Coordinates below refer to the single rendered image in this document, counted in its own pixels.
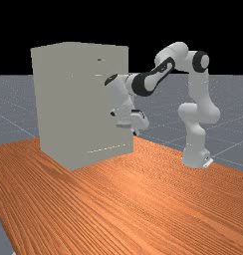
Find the pale grey cabinet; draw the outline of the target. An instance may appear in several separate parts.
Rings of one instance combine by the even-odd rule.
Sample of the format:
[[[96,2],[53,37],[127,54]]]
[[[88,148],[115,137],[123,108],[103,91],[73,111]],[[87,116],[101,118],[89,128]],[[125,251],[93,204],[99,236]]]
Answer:
[[[105,80],[128,72],[128,47],[64,42],[31,50],[42,152],[75,170],[133,152],[116,127]]]

